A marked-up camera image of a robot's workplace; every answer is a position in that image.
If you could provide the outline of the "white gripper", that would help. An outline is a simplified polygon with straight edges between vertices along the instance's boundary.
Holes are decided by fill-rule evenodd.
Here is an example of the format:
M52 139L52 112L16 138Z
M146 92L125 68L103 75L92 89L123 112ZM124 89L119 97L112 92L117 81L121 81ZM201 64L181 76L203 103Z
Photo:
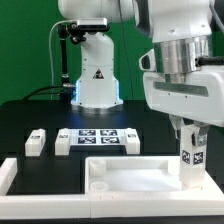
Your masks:
M183 118L195 121L196 146L207 144L209 124L224 127L224 66L203 66L187 74L185 83L168 83L158 73L145 72L143 85L148 106L172 114L169 120L176 139Z

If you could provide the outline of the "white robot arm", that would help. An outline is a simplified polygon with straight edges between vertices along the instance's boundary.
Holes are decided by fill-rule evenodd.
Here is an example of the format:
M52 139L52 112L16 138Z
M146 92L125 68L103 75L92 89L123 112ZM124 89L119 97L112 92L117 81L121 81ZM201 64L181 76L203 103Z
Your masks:
M211 125L224 127L224 57L212 54L211 23L221 24L215 10L222 0L58 0L61 14L81 30L87 21L135 20L138 32L152 40L139 59L150 109L170 115L185 131L194 122L194 143L203 146Z

